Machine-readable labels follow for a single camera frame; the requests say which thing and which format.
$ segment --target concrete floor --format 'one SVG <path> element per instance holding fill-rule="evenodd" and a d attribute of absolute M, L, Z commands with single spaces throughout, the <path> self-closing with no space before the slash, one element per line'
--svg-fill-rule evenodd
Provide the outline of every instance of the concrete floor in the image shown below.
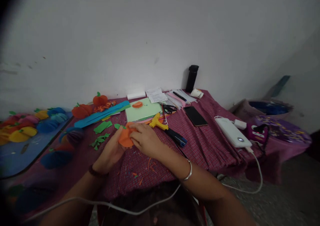
<path fill-rule="evenodd" d="M 227 177 L 224 184 L 254 191 L 259 184 Z M 320 222 L 320 163 L 301 154 L 282 166 L 282 185 L 264 184 L 258 194 L 231 189 L 259 226 L 315 226 Z M 93 212 L 90 226 L 97 225 Z"/>

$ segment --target smartphone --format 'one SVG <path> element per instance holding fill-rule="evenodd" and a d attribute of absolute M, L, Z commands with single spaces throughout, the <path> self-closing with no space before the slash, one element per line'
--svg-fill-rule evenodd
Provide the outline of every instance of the smartphone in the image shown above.
<path fill-rule="evenodd" d="M 207 121 L 194 107 L 185 107 L 184 110 L 195 127 L 208 125 Z"/>

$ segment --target blue table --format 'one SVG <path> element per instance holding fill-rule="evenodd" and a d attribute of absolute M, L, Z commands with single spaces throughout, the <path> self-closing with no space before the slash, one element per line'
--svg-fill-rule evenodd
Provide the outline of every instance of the blue table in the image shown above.
<path fill-rule="evenodd" d="M 66 115 L 69 119 L 61 123 L 53 132 L 46 134 L 38 133 L 28 141 L 22 143 L 10 142 L 0 146 L 0 178 L 12 177 L 31 165 L 47 145 L 53 142 L 56 136 L 59 136 L 60 130 L 68 124 L 70 118 L 72 118 L 72 113 L 67 112 Z M 21 153 L 23 147 L 27 144 L 29 145 L 24 150 L 25 152 Z"/>

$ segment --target white cable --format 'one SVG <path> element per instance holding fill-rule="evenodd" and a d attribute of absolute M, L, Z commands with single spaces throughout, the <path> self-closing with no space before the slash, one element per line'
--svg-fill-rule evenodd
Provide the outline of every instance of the white cable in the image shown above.
<path fill-rule="evenodd" d="M 256 156 L 254 155 L 254 153 L 253 153 L 253 150 L 252 150 L 251 148 L 249 148 L 249 147 L 246 147 L 246 150 L 247 150 L 249 153 L 251 153 L 251 154 L 254 156 L 255 160 L 257 161 L 258 169 L 259 169 L 259 173 L 260 173 L 260 179 L 261 179 L 261 180 L 260 180 L 260 186 L 259 186 L 259 188 L 258 188 L 256 191 L 254 191 L 254 192 L 248 192 L 248 191 L 245 191 L 245 190 L 241 190 L 241 189 L 234 188 L 234 187 L 229 186 L 229 185 L 226 185 L 226 184 L 223 184 L 223 185 L 224 185 L 224 186 L 227 186 L 227 187 L 229 187 L 229 188 L 238 190 L 238 191 L 243 192 L 243 193 L 256 194 L 256 193 L 258 193 L 258 192 L 261 190 L 262 185 L 263 185 L 261 168 L 260 168 L 260 164 L 259 164 L 259 161 L 258 161 L 257 157 L 256 157 Z"/>
<path fill-rule="evenodd" d="M 129 211 L 129 210 L 120 208 L 120 207 L 118 207 L 118 206 L 115 206 L 115 205 L 113 205 L 113 204 L 111 204 L 111 203 L 107 203 L 107 202 L 91 201 L 91 200 L 87 200 L 87 199 L 80 198 L 80 197 L 73 197 L 73 198 L 66 199 L 65 201 L 62 201 L 62 202 L 60 202 L 60 203 L 57 203 L 57 204 L 51 206 L 50 208 L 47 208 L 46 210 L 43 210 L 42 212 L 33 215 L 32 217 L 30 217 L 30 218 L 28 218 L 27 220 L 25 220 L 23 223 L 29 222 L 29 221 L 31 221 L 31 220 L 33 220 L 33 219 L 35 219 L 35 218 L 37 218 L 37 217 L 39 217 L 39 216 L 41 216 L 41 215 L 43 215 L 43 214 L 46 214 L 46 213 L 50 212 L 50 211 L 53 210 L 53 209 L 55 209 L 55 208 L 57 208 L 57 207 L 65 204 L 65 203 L 68 203 L 68 202 L 70 202 L 70 201 L 73 201 L 73 200 L 80 200 L 80 201 L 83 202 L 83 203 L 91 204 L 91 205 L 105 205 L 105 206 L 109 206 L 110 208 L 113 208 L 113 209 L 115 209 L 115 210 L 118 210 L 118 211 L 121 211 L 121 212 L 124 212 L 124 213 L 127 213 L 127 214 L 140 215 L 140 214 L 144 213 L 145 211 L 147 211 L 148 209 L 152 208 L 153 206 L 156 206 L 157 204 L 161 204 L 161 203 L 166 202 L 166 201 L 168 201 L 169 199 L 171 199 L 171 198 L 176 194 L 176 192 L 178 191 L 178 189 L 180 188 L 180 186 L 181 186 L 181 184 L 179 184 L 179 186 L 177 187 L 177 189 L 174 191 L 174 193 L 173 193 L 170 197 L 168 197 L 168 198 L 166 198 L 166 199 L 163 199 L 163 200 L 160 200 L 160 201 L 158 201 L 158 202 L 156 202 L 156 203 L 154 203 L 154 204 L 151 204 L 149 207 L 145 208 L 144 210 L 142 210 L 142 211 L 140 211 L 140 212 L 132 212 L 132 211 Z"/>

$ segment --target hand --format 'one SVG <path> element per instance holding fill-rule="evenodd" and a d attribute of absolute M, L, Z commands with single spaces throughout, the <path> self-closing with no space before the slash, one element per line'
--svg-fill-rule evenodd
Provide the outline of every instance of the hand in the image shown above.
<path fill-rule="evenodd" d="M 105 145 L 102 154 L 92 165 L 93 170 L 101 174 L 107 174 L 110 172 L 113 165 L 119 161 L 127 148 L 121 146 L 118 143 L 121 135 L 122 127 L 120 127 L 116 133 L 110 138 L 109 142 Z"/>
<path fill-rule="evenodd" d="M 132 124 L 130 128 L 135 128 L 138 132 L 132 132 L 130 137 L 134 145 L 145 155 L 160 160 L 167 145 L 162 143 L 154 130 L 144 123 Z"/>

